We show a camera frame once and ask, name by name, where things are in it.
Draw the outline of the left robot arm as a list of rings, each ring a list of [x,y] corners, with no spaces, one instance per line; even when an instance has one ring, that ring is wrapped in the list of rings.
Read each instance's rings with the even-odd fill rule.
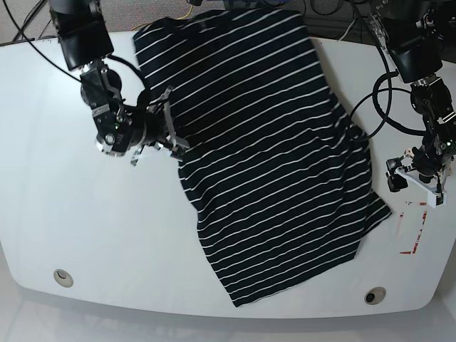
[[[443,67],[441,52],[455,45],[454,1],[370,1],[371,20],[366,26],[385,66],[370,98],[383,123],[407,135],[419,136],[420,147],[387,160],[386,177],[391,192],[414,183],[427,192],[427,203],[446,203],[445,182],[455,157],[455,109],[450,90],[437,72]],[[424,130],[413,130],[390,118],[378,94],[383,82],[399,77],[410,86],[410,103],[421,116]]]

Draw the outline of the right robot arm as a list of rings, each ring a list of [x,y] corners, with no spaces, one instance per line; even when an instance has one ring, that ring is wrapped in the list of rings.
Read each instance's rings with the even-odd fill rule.
[[[131,165],[137,165],[147,146],[165,148],[171,157],[182,160],[190,145],[175,132],[170,104],[173,88],[167,87],[156,101],[152,100],[141,72],[114,55],[99,1],[50,1],[49,10],[67,65],[63,74],[82,71],[76,81],[98,131],[97,148],[112,157],[122,157],[132,150]],[[127,66],[141,80],[144,89],[137,105],[125,104],[120,76],[105,59]]]

